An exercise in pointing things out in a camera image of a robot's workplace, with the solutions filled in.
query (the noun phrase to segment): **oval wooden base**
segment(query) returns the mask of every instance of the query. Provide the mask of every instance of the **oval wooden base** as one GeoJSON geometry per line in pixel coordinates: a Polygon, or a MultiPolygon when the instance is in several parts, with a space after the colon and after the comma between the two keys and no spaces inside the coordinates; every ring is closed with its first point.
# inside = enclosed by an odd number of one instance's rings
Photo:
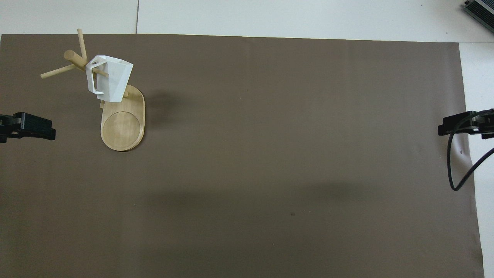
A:
{"type": "Polygon", "coordinates": [[[103,102],[101,138],[105,145],[117,151],[136,147],[144,136],[144,96],[136,87],[127,85],[128,96],[121,102],[103,102]]]}

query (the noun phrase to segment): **black clamp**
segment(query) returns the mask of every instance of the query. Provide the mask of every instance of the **black clamp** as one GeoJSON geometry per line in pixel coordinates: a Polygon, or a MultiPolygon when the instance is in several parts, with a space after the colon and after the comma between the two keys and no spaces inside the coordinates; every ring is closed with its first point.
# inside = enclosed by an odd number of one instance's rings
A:
{"type": "Polygon", "coordinates": [[[56,130],[51,128],[51,121],[24,112],[13,116],[0,114],[0,143],[7,138],[35,137],[55,140],[56,130]]]}
{"type": "MultiPolygon", "coordinates": [[[[438,134],[440,136],[451,134],[461,120],[475,113],[475,111],[467,111],[443,118],[443,124],[437,128],[438,134]]],[[[462,123],[455,133],[481,134],[482,139],[494,138],[494,113],[470,118],[462,123]]]]}

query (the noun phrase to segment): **wooden dowel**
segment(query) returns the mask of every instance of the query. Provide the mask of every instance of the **wooden dowel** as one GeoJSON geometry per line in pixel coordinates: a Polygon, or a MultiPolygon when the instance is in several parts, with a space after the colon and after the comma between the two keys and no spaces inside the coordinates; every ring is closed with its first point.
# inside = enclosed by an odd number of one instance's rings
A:
{"type": "Polygon", "coordinates": [[[66,71],[69,71],[71,69],[75,69],[76,66],[75,65],[68,65],[68,66],[65,66],[63,68],[59,68],[59,69],[56,69],[56,70],[52,70],[52,71],[49,71],[49,72],[45,72],[45,73],[42,73],[40,74],[41,78],[47,78],[47,77],[50,77],[50,76],[54,76],[54,75],[57,75],[59,73],[62,73],[62,72],[66,72],[66,71]]]}
{"type": "Polygon", "coordinates": [[[67,50],[63,53],[63,57],[73,63],[76,67],[78,67],[82,71],[86,71],[87,60],[79,56],[73,50],[67,50]]]}
{"type": "Polygon", "coordinates": [[[86,46],[84,44],[84,37],[82,36],[82,29],[77,29],[77,35],[79,37],[79,45],[81,46],[81,54],[84,60],[87,60],[86,46]]]}
{"type": "Polygon", "coordinates": [[[100,69],[97,69],[97,68],[93,68],[92,70],[94,73],[97,73],[97,74],[101,74],[102,76],[105,76],[105,77],[109,77],[110,75],[100,69]]]}

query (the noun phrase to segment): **wooden mug stand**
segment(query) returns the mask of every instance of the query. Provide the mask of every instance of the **wooden mug stand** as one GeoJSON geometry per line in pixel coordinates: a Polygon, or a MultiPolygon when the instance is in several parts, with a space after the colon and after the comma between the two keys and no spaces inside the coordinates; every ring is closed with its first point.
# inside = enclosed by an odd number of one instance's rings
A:
{"type": "MultiPolygon", "coordinates": [[[[47,78],[72,69],[80,69],[85,72],[88,63],[82,30],[77,29],[81,54],[79,56],[72,50],[64,53],[64,58],[72,64],[41,74],[41,78],[47,78]]],[[[109,77],[109,74],[97,68],[92,69],[93,74],[101,74],[109,77]]],[[[128,151],[139,145],[144,137],[145,102],[141,91],[136,87],[127,85],[121,102],[101,101],[103,109],[101,116],[101,139],[110,149],[116,151],[128,151]]]]}

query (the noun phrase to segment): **white tile floor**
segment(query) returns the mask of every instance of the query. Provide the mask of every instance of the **white tile floor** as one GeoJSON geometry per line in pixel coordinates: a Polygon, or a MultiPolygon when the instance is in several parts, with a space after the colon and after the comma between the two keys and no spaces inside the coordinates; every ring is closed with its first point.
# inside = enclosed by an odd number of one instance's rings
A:
{"type": "MultiPolygon", "coordinates": [[[[2,0],[0,34],[162,33],[459,42],[467,110],[494,108],[494,34],[463,0],[2,0]]],[[[494,146],[470,136],[472,160],[494,146]]],[[[485,277],[494,278],[494,158],[475,173],[485,277]]]]}

